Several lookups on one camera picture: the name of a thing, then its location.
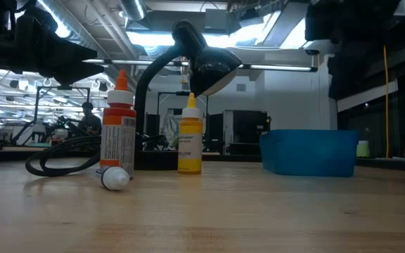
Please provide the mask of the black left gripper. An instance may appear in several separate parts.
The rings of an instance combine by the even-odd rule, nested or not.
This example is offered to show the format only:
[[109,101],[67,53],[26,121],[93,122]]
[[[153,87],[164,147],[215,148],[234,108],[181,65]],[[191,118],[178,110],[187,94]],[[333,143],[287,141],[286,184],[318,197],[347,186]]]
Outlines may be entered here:
[[[0,31],[0,69],[39,71],[49,43],[49,65],[62,66],[94,59],[98,53],[56,34],[57,22],[48,13],[25,13],[15,20],[14,30]],[[54,73],[54,79],[69,86],[104,72],[100,65],[69,65]]]

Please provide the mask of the large orange food coloring bottle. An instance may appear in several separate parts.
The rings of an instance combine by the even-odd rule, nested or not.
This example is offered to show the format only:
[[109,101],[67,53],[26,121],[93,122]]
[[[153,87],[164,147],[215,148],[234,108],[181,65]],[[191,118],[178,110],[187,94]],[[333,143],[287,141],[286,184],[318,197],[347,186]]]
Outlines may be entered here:
[[115,88],[108,92],[107,104],[103,110],[100,165],[120,167],[133,179],[136,111],[124,70],[119,71]]

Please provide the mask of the large yellow food coloring bottle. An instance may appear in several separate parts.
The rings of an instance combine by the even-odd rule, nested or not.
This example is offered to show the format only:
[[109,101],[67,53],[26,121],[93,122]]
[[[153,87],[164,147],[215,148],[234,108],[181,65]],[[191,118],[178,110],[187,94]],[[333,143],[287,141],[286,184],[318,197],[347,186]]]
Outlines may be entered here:
[[179,125],[178,172],[201,174],[203,156],[203,120],[194,93],[188,96]]

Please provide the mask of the person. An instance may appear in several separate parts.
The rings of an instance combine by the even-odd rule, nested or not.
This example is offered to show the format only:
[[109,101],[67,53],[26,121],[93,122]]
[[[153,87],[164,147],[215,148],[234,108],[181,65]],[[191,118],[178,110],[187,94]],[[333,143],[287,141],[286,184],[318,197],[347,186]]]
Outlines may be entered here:
[[92,113],[93,108],[93,104],[90,102],[82,104],[84,116],[78,127],[92,136],[99,136],[102,132],[101,119]]

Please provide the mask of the black desk lamp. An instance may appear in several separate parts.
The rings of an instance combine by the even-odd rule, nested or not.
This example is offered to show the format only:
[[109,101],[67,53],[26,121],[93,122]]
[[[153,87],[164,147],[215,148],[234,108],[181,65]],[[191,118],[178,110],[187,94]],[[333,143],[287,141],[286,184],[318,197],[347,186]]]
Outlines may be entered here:
[[187,20],[177,21],[172,28],[174,45],[156,58],[143,72],[136,86],[136,170],[175,170],[178,165],[176,151],[144,151],[143,129],[146,116],[147,90],[153,77],[175,58],[188,59],[190,89],[195,96],[210,96],[223,89],[236,76],[242,61],[225,48],[207,45],[202,33]]

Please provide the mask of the black computer cabinet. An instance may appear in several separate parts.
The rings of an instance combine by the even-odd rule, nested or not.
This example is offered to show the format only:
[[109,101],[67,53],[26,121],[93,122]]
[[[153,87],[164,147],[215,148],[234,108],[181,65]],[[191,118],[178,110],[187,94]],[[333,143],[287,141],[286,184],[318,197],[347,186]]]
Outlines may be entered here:
[[227,155],[260,155],[259,140],[270,129],[266,111],[225,110],[224,152]]

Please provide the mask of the rig light bar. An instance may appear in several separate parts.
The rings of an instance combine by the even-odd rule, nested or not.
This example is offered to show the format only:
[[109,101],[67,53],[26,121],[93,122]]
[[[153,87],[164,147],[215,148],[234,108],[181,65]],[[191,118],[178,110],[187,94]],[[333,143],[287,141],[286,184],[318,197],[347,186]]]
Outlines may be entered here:
[[[111,59],[89,59],[84,60],[84,63],[93,63],[99,65],[150,65],[152,60],[111,60]],[[171,61],[166,66],[173,67],[188,67],[188,61]],[[239,69],[244,70],[270,70],[270,71],[289,71],[289,72],[316,72],[317,67],[303,67],[292,65],[256,65],[256,64],[240,64]]]

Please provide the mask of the teal plastic bin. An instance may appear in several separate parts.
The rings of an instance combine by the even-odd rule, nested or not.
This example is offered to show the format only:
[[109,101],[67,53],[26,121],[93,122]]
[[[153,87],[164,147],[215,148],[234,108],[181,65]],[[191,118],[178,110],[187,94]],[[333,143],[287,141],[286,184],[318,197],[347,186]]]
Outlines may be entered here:
[[351,177],[359,132],[273,130],[260,137],[265,170],[289,176]]

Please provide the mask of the pale green container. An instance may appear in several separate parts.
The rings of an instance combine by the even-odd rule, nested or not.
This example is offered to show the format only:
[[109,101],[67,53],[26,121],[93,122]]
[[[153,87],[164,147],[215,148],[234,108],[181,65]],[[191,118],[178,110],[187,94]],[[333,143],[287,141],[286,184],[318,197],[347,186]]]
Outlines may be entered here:
[[369,158],[370,148],[368,141],[359,141],[356,147],[356,157]]

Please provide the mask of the black aluminium table frame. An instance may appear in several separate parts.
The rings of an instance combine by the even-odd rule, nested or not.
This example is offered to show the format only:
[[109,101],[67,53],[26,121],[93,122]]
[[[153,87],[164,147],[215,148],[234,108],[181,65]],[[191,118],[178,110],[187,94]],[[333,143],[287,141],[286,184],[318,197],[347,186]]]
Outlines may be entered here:
[[[32,148],[28,150],[0,150],[0,162],[22,161],[37,153]],[[94,151],[69,151],[52,158],[90,158],[96,155]],[[261,162],[260,155],[203,155],[203,161],[209,162]],[[135,156],[135,162],[140,164],[139,170],[175,170],[177,168],[177,152],[142,151]],[[405,171],[405,160],[379,160],[371,158],[356,158],[355,165]]]

